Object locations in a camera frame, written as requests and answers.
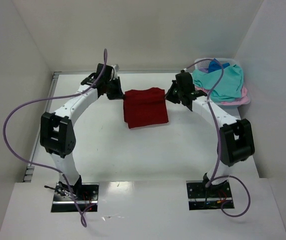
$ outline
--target white wall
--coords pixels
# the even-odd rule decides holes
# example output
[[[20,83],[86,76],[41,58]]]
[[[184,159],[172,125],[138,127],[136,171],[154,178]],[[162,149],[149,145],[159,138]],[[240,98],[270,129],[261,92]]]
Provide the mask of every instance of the white wall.
[[[53,71],[180,69],[235,55],[261,0],[13,0]]]
[[[4,144],[3,122],[17,105],[47,96],[51,78],[51,72],[15,6],[9,0],[0,0],[0,228],[14,182],[22,181],[26,169]],[[10,142],[26,158],[31,152],[43,110],[43,103],[28,107],[18,112],[9,124]]]
[[[255,163],[270,178],[286,228],[286,1],[265,0],[236,54],[251,104],[242,117],[252,123]]]

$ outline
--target red cloth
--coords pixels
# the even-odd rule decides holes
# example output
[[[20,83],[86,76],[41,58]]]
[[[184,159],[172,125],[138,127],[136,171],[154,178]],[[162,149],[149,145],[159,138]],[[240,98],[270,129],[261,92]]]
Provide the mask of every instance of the red cloth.
[[[129,90],[124,98],[124,121],[128,128],[168,123],[165,90]]]

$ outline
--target white table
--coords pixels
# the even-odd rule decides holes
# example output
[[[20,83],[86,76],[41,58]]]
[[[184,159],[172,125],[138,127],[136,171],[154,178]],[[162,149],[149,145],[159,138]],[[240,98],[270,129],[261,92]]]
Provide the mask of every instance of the white table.
[[[123,91],[168,90],[174,73],[120,74]],[[75,92],[86,75],[60,75],[55,96]],[[52,103],[54,111],[64,100]],[[0,240],[8,239],[227,239],[283,240],[286,233],[268,180],[258,178],[253,158],[233,167],[252,197],[248,213],[226,217],[220,210],[188,210],[186,181],[201,180],[216,160],[213,127],[182,105],[166,103],[169,124],[129,130],[121,100],[100,97],[75,125],[76,167],[83,182],[99,182],[98,212],[50,213],[56,173],[35,167],[31,183],[15,185]],[[229,112],[238,116],[237,110]],[[53,166],[37,144],[34,159]],[[230,181],[235,209],[247,204],[244,190]]]

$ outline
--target teal cloth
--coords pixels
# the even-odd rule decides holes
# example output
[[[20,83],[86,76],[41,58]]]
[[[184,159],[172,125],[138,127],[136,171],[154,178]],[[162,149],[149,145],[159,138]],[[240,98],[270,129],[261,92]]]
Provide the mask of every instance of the teal cloth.
[[[221,71],[213,71],[204,73],[200,70],[195,70],[192,74],[194,85],[199,88],[210,90],[217,82],[221,75]],[[232,102],[241,98],[241,89],[243,87],[244,76],[240,66],[228,66],[224,68],[224,74],[210,95],[213,102]]]

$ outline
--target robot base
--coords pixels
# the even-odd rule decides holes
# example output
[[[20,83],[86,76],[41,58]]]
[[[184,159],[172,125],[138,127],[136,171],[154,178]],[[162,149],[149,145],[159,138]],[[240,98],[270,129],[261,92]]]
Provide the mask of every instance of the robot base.
[[[98,204],[98,183],[82,183],[82,199],[78,199],[77,203],[83,211],[90,203],[95,204],[89,208],[88,212],[97,212]],[[57,192],[54,193],[52,213],[70,213],[77,212],[74,202],[68,196],[61,196]]]
[[[229,183],[226,181],[218,189],[207,189],[203,181],[187,181],[188,205],[190,210],[220,209],[224,201],[224,209],[233,209],[233,198]]]

